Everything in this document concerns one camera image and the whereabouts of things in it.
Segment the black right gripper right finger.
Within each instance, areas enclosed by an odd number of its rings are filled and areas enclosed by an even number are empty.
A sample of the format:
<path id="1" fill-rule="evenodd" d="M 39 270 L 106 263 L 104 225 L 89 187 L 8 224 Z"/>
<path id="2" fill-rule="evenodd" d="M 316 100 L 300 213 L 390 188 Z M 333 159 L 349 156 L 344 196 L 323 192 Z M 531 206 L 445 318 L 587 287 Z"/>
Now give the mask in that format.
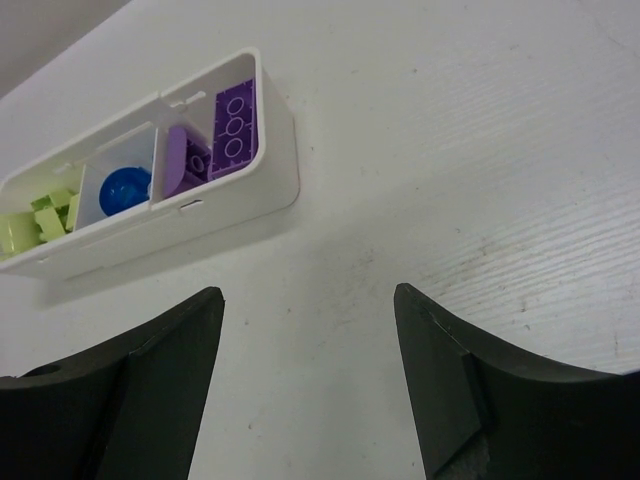
<path id="1" fill-rule="evenodd" d="M 425 475 L 635 479 L 639 375 L 562 363 L 511 344 L 399 284 L 394 312 Z"/>

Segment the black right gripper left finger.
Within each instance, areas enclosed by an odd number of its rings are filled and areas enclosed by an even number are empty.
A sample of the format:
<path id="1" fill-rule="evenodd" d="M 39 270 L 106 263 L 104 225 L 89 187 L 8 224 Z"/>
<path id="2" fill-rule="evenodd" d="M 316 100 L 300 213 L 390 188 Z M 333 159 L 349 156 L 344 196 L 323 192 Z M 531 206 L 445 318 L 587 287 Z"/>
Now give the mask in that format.
<path id="1" fill-rule="evenodd" d="M 89 349 L 2 377 L 2 478 L 187 478 L 224 308 L 207 287 Z"/>

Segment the blue round lego dish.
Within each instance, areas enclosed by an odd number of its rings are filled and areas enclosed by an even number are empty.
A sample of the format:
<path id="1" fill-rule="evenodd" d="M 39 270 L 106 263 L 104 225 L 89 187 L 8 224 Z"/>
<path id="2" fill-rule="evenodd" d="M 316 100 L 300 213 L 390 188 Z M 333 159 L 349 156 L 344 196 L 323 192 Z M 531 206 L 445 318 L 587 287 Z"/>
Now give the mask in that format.
<path id="1" fill-rule="evenodd" d="M 149 200 L 151 172 L 143 167 L 123 167 L 110 173 L 101 185 L 99 205 L 113 216 Z"/>

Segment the purple lego piece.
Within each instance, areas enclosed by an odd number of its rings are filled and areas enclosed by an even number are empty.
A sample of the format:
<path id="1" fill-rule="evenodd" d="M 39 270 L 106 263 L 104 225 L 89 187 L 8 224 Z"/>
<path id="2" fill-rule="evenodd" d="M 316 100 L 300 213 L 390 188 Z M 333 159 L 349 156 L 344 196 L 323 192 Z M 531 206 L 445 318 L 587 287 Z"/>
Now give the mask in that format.
<path id="1" fill-rule="evenodd" d="M 163 177 L 163 196 L 170 198 L 188 187 L 185 181 L 187 133 L 184 127 L 173 126 L 168 130 L 166 164 Z"/>

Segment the purple printed lego brick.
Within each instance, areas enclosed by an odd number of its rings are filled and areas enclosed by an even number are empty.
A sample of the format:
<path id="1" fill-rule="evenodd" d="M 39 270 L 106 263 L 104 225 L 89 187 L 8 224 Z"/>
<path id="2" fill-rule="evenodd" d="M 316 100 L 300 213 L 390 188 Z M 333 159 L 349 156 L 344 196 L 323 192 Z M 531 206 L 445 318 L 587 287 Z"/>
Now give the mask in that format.
<path id="1" fill-rule="evenodd" d="M 255 80 L 216 95 L 212 148 L 189 153 L 186 167 L 196 185 L 211 182 L 248 166 L 258 150 Z"/>

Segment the green curved lego brick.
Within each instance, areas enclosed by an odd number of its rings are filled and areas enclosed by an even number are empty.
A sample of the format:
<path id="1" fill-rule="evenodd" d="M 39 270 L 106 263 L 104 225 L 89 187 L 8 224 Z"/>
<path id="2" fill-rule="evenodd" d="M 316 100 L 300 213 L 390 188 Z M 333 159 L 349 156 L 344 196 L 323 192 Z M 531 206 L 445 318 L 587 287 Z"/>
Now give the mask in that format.
<path id="1" fill-rule="evenodd" d="M 40 244 L 33 212 L 1 215 L 1 259 L 6 260 Z"/>

